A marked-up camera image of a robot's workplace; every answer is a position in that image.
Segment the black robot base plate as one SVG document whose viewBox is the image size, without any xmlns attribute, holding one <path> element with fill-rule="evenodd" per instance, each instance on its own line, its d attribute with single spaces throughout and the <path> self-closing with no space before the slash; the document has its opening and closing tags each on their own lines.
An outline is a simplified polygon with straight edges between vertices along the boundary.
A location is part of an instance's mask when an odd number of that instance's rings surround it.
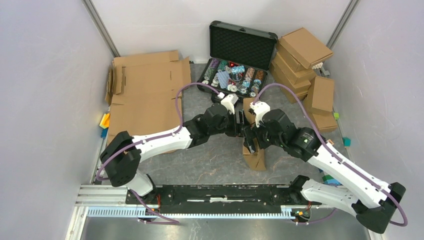
<svg viewBox="0 0 424 240">
<path fill-rule="evenodd" d="M 276 214 L 281 206 L 306 206 L 308 201 L 288 185 L 162 185 L 145 196 L 127 191 L 126 204 L 158 206 L 161 214 Z"/>
</svg>

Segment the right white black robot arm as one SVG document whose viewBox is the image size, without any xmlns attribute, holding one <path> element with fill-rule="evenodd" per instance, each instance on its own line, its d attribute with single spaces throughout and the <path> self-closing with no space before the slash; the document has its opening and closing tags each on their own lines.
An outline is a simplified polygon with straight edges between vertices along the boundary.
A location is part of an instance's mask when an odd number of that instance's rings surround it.
<svg viewBox="0 0 424 240">
<path fill-rule="evenodd" d="M 324 186 L 299 175 L 289 189 L 289 199 L 295 204 L 318 202 L 354 216 L 370 231 L 383 234 L 392 217 L 400 209 L 406 188 L 399 182 L 387 183 L 361 169 L 337 151 L 323 136 L 310 127 L 296 127 L 281 109 L 247 110 L 254 117 L 245 131 L 245 146 L 256 140 L 259 148 L 282 148 L 294 158 L 330 174 L 343 189 Z"/>
</svg>

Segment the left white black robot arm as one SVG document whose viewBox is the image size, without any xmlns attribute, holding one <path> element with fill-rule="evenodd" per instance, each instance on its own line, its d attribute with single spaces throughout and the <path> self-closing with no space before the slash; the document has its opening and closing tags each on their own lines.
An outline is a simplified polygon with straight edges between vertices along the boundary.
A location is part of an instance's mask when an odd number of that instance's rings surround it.
<svg viewBox="0 0 424 240">
<path fill-rule="evenodd" d="M 170 130 L 134 136 L 127 131 L 119 132 L 100 155 L 98 171 L 105 172 L 107 177 L 98 174 L 96 179 L 107 180 L 113 187 L 124 186 L 134 190 L 140 200 L 151 204 L 157 198 L 157 190 L 149 175 L 139 171 L 142 161 L 200 146 L 213 135 L 242 137 L 244 129 L 250 125 L 243 110 L 231 113 L 224 105 L 214 103 L 204 113 Z"/>
</svg>

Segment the brown cardboard box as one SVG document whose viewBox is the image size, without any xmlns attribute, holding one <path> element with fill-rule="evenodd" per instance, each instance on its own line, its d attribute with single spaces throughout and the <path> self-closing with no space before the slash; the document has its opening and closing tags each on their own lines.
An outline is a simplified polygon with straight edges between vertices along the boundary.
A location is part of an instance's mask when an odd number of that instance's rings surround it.
<svg viewBox="0 0 424 240">
<path fill-rule="evenodd" d="M 243 111 L 247 121 L 255 127 L 255 116 L 249 112 L 250 104 L 255 100 L 254 97 L 245 98 L 243 100 Z M 254 171 L 265 171 L 265 150 L 259 148 L 257 138 L 253 138 L 253 144 L 256 149 L 255 152 L 251 153 L 248 147 L 242 147 L 242 155 L 247 165 L 251 170 Z"/>
</svg>

